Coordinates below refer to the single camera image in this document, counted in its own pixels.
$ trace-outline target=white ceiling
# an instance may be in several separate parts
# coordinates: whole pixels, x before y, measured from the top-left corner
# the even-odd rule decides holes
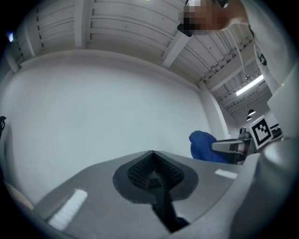
[[[177,33],[178,14],[184,3],[185,0],[44,0],[15,31],[19,52],[14,57],[26,61],[58,50],[87,48],[120,52],[162,66],[162,55]],[[233,25],[230,31],[241,53],[253,41],[245,25]],[[193,84],[200,80],[208,84],[237,55],[228,30],[196,35],[169,70]],[[246,71],[251,79],[260,74],[252,60]],[[237,97],[235,92],[244,84],[244,73],[238,70],[213,89],[215,98],[229,113],[269,91],[264,83]]]

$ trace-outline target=white tape strip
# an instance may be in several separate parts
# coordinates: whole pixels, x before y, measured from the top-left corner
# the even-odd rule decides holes
[[[87,192],[76,189],[71,198],[50,218],[49,225],[58,231],[63,231],[73,220],[86,199]]]
[[[223,177],[231,178],[231,179],[236,179],[237,176],[238,176],[237,173],[230,172],[230,171],[225,171],[225,170],[222,170],[222,169],[216,170],[215,174],[223,176]]]

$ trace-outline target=blue cloth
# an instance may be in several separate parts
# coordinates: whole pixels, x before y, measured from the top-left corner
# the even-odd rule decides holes
[[[217,142],[217,140],[209,133],[194,131],[189,136],[189,140],[191,142],[191,155],[193,159],[228,163],[225,159],[221,158],[210,149],[210,144]]]

